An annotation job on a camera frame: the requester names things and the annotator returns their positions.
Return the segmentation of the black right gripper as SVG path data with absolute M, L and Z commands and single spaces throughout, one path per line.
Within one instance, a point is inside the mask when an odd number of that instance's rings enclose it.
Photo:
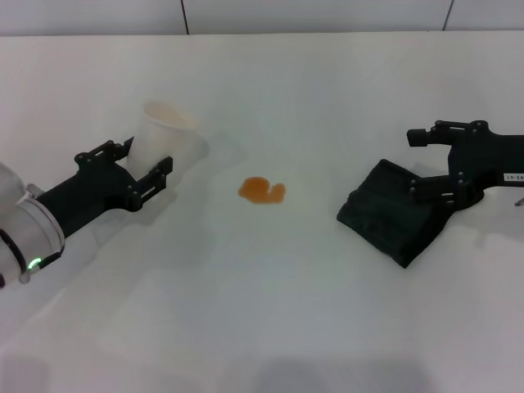
M 437 120 L 429 130 L 410 129 L 407 139 L 411 147 L 451 146 L 450 176 L 411 181 L 409 195 L 416 202 L 454 203 L 463 210 L 478 203 L 488 188 L 523 186 L 523 136 L 493 133 L 485 120 Z

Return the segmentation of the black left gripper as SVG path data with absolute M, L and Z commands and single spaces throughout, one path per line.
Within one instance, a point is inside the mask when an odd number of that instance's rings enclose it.
M 109 140 L 75 156 L 77 173 L 37 197 L 60 225 L 65 237 L 79 231 L 108 210 L 136 212 L 166 189 L 173 159 L 167 156 L 144 177 L 135 181 L 115 162 L 129 154 L 133 138 L 119 143 Z

